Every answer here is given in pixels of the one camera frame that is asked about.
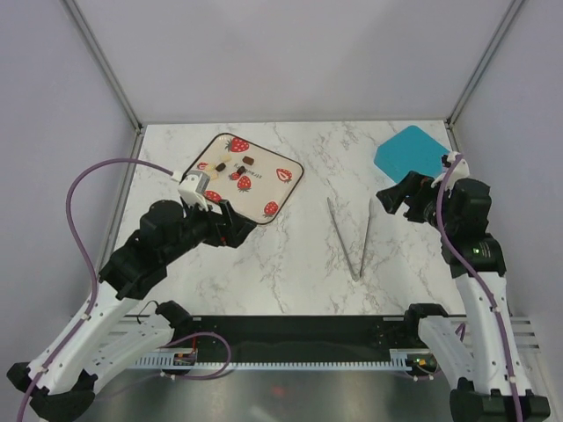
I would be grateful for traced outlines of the teal box lid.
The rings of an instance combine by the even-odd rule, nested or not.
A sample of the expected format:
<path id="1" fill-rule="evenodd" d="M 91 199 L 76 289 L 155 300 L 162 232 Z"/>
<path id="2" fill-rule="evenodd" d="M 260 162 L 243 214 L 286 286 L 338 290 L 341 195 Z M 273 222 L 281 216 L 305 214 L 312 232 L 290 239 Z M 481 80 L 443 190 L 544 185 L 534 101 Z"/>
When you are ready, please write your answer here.
<path id="1" fill-rule="evenodd" d="M 417 126 L 409 126 L 377 147 L 374 165 L 393 182 L 409 171 L 436 178 L 450 151 Z"/>

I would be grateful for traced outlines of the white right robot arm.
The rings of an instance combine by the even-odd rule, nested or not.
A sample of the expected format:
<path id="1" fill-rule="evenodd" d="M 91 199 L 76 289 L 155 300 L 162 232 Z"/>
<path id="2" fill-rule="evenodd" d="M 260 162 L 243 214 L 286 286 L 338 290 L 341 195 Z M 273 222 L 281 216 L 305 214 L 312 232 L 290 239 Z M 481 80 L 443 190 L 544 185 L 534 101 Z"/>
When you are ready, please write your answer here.
<path id="1" fill-rule="evenodd" d="M 388 214 L 406 205 L 409 222 L 428 223 L 441 236 L 442 256 L 461 295 L 470 331 L 465 346 L 435 305 L 413 305 L 402 324 L 410 346 L 426 345 L 451 387 L 455 421 L 545 421 L 547 397 L 534 392 L 517 350 L 507 301 L 506 265 L 498 241 L 487 233 L 490 188 L 461 178 L 443 192 L 433 178 L 410 171 L 377 192 Z"/>

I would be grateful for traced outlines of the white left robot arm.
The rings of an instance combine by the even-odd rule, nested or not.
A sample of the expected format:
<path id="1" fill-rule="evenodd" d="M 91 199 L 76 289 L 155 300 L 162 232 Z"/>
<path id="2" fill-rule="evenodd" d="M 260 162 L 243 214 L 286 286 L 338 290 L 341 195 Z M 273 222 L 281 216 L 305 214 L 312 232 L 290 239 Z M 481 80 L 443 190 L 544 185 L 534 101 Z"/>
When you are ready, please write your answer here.
<path id="1" fill-rule="evenodd" d="M 57 340 L 38 358 L 14 364 L 7 377 L 25 394 L 23 405 L 46 421 L 74 421 L 96 395 L 145 353 L 170 343 L 184 346 L 193 334 L 187 312 L 164 303 L 146 322 L 103 346 L 110 330 L 167 276 L 166 267 L 199 244 L 237 248 L 255 222 L 227 200 L 213 209 L 154 203 L 140 227 L 99 273 L 93 295 Z"/>

